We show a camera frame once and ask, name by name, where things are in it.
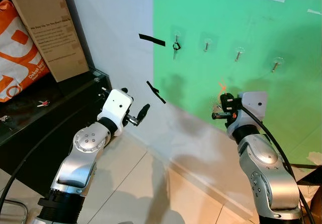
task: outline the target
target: black cable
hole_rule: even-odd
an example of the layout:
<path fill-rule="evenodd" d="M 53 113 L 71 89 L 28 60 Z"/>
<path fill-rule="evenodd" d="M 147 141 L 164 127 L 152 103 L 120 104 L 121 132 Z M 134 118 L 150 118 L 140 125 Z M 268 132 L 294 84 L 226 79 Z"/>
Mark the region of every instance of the black cable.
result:
<path fill-rule="evenodd" d="M 97 100 L 95 100 L 94 103 L 98 102 L 99 100 L 101 100 L 102 97 L 98 98 Z M 67 118 L 65 118 L 63 121 L 61 121 L 57 126 L 55 126 L 52 130 L 50 130 L 39 142 L 37 142 L 37 144 L 35 144 L 31 150 L 29 150 L 29 152 L 25 155 L 25 157 L 22 159 L 22 161 L 20 162 L 20 164 L 16 167 L 16 169 L 14 170 L 14 172 L 12 173 L 10 179 L 8 180 L 1 198 L 0 198 L 0 214 L 2 211 L 2 207 L 4 205 L 4 201 L 5 198 L 9 192 L 9 189 L 12 185 L 12 183 L 14 182 L 19 170 L 21 169 L 22 165 L 26 162 L 27 158 L 36 150 L 36 148 L 44 141 L 46 140 L 47 137 L 49 137 L 55 130 L 57 130 L 62 124 L 64 124 L 67 120 L 69 120 L 70 118 L 72 118 L 74 115 L 76 115 L 78 112 L 80 112 L 81 110 L 83 110 L 85 107 L 87 107 L 89 104 L 81 107 L 80 109 L 78 109 L 76 112 L 72 113 L 71 115 L 69 115 Z"/>
<path fill-rule="evenodd" d="M 253 114 L 251 113 L 247 108 L 245 108 L 244 106 L 241 107 L 241 109 L 246 112 L 261 128 L 262 130 L 264 130 L 264 132 L 268 135 L 268 137 L 270 138 L 270 140 L 273 142 L 273 144 L 275 145 L 275 147 L 277 148 L 277 150 L 279 151 L 279 153 L 281 154 L 285 164 L 286 164 L 286 167 L 287 167 L 287 171 L 290 173 L 290 175 L 294 178 L 295 180 L 295 176 L 294 176 L 294 173 L 293 173 L 293 170 L 292 170 L 292 167 L 291 167 L 291 164 L 290 162 L 288 161 L 283 149 L 281 148 L 281 146 L 278 144 L 277 140 L 274 138 L 274 136 L 271 134 L 271 132 L 265 127 L 265 125 Z M 300 193 L 300 199 L 304 205 L 304 208 L 307 212 L 307 215 L 308 215 L 308 218 L 310 220 L 310 223 L 311 224 L 315 224 L 315 221 L 313 219 L 313 216 L 312 216 L 312 213 L 310 211 L 310 208 L 308 207 L 307 203 L 306 203 L 306 200 L 302 194 L 302 192 L 300 191 L 299 189 L 299 193 Z"/>

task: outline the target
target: tiled floor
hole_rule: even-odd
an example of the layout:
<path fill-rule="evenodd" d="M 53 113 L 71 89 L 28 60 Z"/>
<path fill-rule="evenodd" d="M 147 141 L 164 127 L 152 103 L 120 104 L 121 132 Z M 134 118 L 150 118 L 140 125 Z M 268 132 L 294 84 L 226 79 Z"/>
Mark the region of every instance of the tiled floor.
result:
<path fill-rule="evenodd" d="M 0 189 L 9 175 L 0 171 Z M 38 215 L 40 195 L 15 181 L 7 199 Z M 4 205 L 1 224 L 20 223 L 23 210 Z M 80 224 L 252 224 L 177 174 L 127 134 L 113 140 L 98 161 Z"/>

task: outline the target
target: green backdrop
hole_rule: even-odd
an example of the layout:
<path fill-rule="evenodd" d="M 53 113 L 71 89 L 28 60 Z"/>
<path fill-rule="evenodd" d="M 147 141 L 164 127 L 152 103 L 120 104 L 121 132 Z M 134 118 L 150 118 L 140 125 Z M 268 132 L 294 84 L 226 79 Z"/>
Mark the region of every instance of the green backdrop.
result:
<path fill-rule="evenodd" d="M 221 129 L 224 121 L 211 119 L 219 82 L 234 95 L 267 91 L 264 123 L 290 162 L 309 164 L 309 152 L 322 152 L 322 77 L 321 15 L 308 9 L 321 12 L 321 0 L 154 0 L 154 37 L 167 43 L 154 46 L 155 87 Z M 284 64 L 272 73 L 276 57 Z"/>

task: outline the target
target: plastic bag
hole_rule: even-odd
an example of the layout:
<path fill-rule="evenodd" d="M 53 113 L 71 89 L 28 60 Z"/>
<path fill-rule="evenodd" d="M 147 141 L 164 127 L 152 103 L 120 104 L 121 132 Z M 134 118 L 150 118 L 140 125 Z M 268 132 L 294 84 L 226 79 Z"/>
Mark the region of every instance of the plastic bag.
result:
<path fill-rule="evenodd" d="M 14 5 L 0 2 L 0 102 L 49 73 Z"/>

